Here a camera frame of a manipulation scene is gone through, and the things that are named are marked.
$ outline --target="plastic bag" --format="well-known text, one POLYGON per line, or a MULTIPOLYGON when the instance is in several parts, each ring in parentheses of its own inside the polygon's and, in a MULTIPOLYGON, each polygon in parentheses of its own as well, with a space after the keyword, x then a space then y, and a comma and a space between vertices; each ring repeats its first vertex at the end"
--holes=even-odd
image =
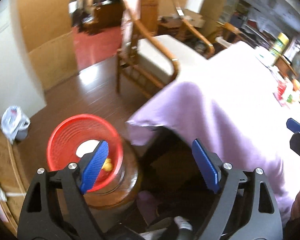
POLYGON ((13 143, 15 139, 23 140, 28 134, 30 119, 19 106, 9 106, 1 119, 2 132, 13 143))

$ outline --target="purple tablecloth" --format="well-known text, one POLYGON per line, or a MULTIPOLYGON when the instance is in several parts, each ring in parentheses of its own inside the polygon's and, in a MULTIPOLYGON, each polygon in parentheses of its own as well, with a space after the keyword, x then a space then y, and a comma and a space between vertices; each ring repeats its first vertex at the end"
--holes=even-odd
POLYGON ((205 147, 235 168, 262 168, 281 212, 290 218, 300 190, 300 157, 290 150, 290 112, 272 92, 276 82, 243 42, 223 50, 205 66, 192 66, 142 106, 127 122, 130 140, 145 145, 165 126, 191 145, 205 147))

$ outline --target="red carpet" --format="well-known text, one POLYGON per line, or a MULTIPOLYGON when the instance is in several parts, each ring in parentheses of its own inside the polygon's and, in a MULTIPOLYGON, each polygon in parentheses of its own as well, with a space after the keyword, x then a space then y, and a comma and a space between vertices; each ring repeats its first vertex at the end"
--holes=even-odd
POLYGON ((77 27, 73 27, 72 32, 79 71, 112 57, 121 45, 120 26, 106 28, 101 33, 92 36, 83 32, 78 33, 77 27))

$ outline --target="metal screw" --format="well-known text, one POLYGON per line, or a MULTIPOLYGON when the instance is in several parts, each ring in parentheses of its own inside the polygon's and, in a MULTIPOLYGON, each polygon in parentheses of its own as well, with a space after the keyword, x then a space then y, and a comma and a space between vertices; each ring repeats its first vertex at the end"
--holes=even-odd
POLYGON ((256 168, 256 173, 258 173, 258 174, 263 174, 263 169, 261 169, 261 168, 256 168))
POLYGON ((37 170, 37 173, 38 173, 38 174, 42 174, 42 173, 44 173, 44 168, 40 168, 40 169, 38 169, 38 170, 37 170))
POLYGON ((223 167, 226 169, 226 170, 231 170, 232 169, 232 165, 230 163, 224 163, 223 164, 223 167))
POLYGON ((70 163, 70 164, 68 165, 68 168, 71 169, 71 170, 74 170, 76 167, 77 167, 77 164, 76 164, 76 163, 70 163))

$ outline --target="blue gripper pad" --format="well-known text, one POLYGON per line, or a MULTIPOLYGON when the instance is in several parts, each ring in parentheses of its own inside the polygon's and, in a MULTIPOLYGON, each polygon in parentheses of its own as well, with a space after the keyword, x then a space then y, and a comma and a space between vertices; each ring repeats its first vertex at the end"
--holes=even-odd
POLYGON ((94 150, 93 157, 81 173, 81 194, 85 194, 87 190, 92 189, 96 179, 106 161, 109 153, 109 146, 106 141, 102 141, 94 150))
POLYGON ((300 132, 300 123, 298 123, 292 118, 289 118, 287 120, 287 128, 294 133, 300 132))
POLYGON ((218 193, 220 190, 219 181, 221 179, 221 171, 210 160, 208 152, 201 146, 198 139, 192 142, 192 155, 208 189, 212 190, 215 194, 218 193))

